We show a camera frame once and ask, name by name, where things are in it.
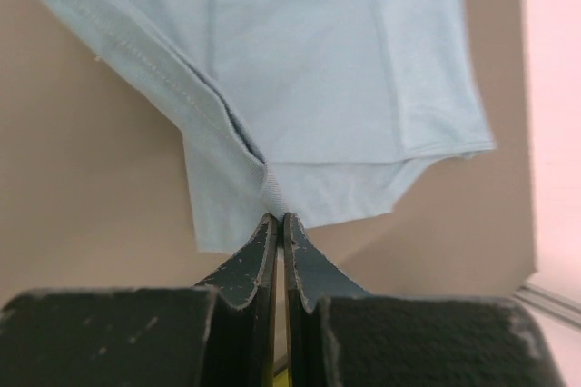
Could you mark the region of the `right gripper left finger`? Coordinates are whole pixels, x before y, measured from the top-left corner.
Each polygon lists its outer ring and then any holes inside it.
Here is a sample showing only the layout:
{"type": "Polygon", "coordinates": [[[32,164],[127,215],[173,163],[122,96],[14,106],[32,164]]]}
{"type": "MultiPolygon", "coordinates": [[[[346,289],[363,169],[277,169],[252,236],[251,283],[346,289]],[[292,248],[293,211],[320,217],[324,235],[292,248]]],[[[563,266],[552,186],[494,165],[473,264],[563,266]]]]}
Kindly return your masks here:
{"type": "Polygon", "coordinates": [[[276,219],[191,287],[35,289],[1,311],[4,386],[269,386],[276,219]]]}

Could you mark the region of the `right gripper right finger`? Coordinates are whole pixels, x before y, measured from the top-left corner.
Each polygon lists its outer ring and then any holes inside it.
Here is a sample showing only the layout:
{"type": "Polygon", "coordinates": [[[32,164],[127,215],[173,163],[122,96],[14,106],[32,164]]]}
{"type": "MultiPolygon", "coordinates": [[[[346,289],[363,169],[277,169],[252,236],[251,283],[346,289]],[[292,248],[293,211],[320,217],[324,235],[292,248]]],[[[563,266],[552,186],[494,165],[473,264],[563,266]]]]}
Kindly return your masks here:
{"type": "Polygon", "coordinates": [[[371,293],[285,216],[292,386],[559,386],[537,322],[508,298],[371,293]]]}

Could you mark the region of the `light blue t shirt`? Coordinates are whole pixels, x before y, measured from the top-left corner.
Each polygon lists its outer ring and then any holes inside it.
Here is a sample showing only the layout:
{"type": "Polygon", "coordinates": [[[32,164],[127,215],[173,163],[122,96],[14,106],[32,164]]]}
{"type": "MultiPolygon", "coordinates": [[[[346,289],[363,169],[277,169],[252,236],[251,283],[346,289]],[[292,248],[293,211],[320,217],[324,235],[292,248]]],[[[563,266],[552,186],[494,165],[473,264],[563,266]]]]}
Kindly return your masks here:
{"type": "Polygon", "coordinates": [[[495,146],[463,0],[42,0],[182,133],[198,247],[390,213],[495,146]]]}

